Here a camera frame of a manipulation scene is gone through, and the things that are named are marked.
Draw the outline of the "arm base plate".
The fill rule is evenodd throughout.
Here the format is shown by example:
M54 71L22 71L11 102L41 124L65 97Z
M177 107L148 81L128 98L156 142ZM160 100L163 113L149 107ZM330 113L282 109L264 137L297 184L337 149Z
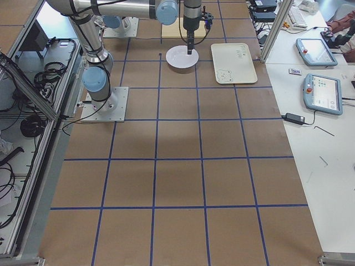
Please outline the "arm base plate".
M85 100L90 103L83 105L81 122L124 122L128 95L126 86L111 87L111 96L103 102L93 101L87 93Z
M105 38L135 38L138 32L139 19L135 17L103 17Z

